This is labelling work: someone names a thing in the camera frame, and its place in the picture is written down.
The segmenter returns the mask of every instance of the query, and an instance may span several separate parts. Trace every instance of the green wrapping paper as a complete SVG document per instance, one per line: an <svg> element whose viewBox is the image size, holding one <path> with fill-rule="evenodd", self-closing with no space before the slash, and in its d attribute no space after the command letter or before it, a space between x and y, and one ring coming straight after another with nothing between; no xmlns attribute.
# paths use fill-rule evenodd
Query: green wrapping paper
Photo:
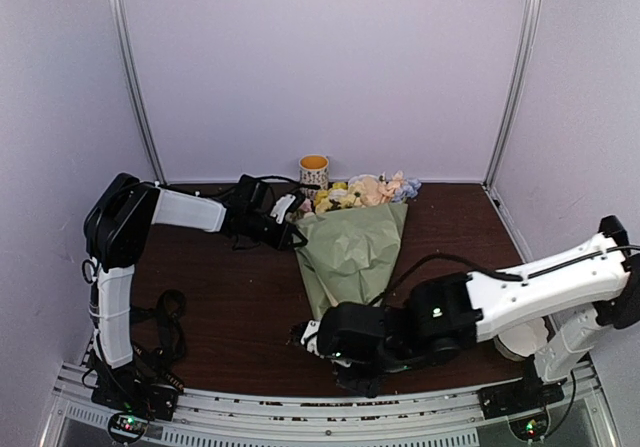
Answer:
<svg viewBox="0 0 640 447"><path fill-rule="evenodd" d="M314 215L297 223L309 243L296 250L315 319L332 305L367 303L385 289L396 264L407 204Z"/></svg>

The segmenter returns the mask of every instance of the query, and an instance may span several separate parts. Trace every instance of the mug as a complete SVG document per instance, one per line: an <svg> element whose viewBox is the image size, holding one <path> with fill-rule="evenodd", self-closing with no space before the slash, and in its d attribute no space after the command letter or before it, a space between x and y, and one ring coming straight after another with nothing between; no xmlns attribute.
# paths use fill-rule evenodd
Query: mug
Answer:
<svg viewBox="0 0 640 447"><path fill-rule="evenodd" d="M300 183L317 185L320 189L329 188L329 159L323 155L307 155L300 159ZM315 200L317 190L300 189L311 201Z"/></svg>

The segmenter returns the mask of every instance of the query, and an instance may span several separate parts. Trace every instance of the black strap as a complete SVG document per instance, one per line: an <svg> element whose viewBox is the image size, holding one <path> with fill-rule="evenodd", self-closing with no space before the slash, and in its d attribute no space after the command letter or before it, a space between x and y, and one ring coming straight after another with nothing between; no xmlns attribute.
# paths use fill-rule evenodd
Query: black strap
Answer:
<svg viewBox="0 0 640 447"><path fill-rule="evenodd" d="M180 318L184 315L187 299L179 290L167 290L158 298L155 309L131 307L130 322L137 324L155 318L160 346L148 352L141 345L133 343L133 350L144 366L156 377L182 392L184 383L170 370L171 365L187 353L184 331Z"/></svg>

